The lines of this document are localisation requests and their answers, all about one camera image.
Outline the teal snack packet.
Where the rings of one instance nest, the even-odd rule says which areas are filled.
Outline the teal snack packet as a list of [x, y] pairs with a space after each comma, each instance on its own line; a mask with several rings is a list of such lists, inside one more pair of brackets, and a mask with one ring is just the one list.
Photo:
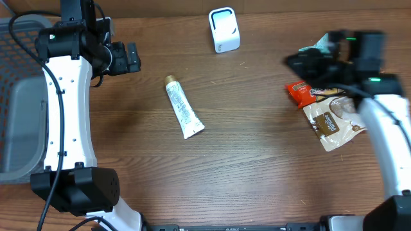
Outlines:
[[309, 49], [318, 49], [321, 53], [330, 53], [329, 51], [329, 35], [326, 33], [313, 46], [307, 46], [299, 49], [299, 52], [307, 51]]

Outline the orange spaghetti packet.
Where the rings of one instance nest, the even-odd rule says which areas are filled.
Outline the orange spaghetti packet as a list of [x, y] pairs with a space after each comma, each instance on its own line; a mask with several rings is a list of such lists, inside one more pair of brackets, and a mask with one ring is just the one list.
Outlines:
[[342, 96], [345, 92], [342, 89], [320, 89], [313, 88], [305, 81], [298, 81], [285, 85], [289, 95], [295, 100], [298, 109], [304, 108], [312, 103], [318, 103], [335, 96]]

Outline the beige pouch bag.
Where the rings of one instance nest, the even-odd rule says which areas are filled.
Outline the beige pouch bag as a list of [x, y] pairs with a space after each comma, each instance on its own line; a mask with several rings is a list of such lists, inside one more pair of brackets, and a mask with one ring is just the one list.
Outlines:
[[303, 108], [316, 136], [326, 151], [332, 151], [366, 130], [351, 98], [340, 96]]

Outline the white tube with gold cap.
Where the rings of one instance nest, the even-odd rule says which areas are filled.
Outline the white tube with gold cap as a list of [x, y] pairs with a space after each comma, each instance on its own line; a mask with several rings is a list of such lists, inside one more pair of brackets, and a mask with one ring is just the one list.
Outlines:
[[174, 113], [182, 129], [184, 139], [188, 139], [198, 132], [201, 132], [205, 126], [189, 104], [182, 86], [176, 77], [169, 75], [165, 77], [164, 83]]

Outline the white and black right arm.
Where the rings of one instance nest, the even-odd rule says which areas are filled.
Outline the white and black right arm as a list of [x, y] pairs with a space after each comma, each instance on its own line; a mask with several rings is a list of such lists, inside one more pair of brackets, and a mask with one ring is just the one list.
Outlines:
[[410, 230], [410, 112], [398, 77], [383, 73], [382, 31], [329, 31], [321, 48], [287, 56], [310, 86], [342, 89], [354, 100], [378, 159], [385, 201], [365, 216], [321, 217], [319, 230]]

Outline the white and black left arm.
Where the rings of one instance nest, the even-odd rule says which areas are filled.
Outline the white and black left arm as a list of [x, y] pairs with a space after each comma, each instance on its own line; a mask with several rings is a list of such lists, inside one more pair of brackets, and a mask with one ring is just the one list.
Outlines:
[[104, 230], [144, 230], [142, 215], [120, 196], [118, 174], [99, 167], [91, 141], [91, 81], [141, 69], [136, 45], [113, 42], [112, 21], [93, 1], [62, 1], [61, 20], [35, 47], [48, 90], [43, 172], [30, 177], [46, 207], [96, 221]]

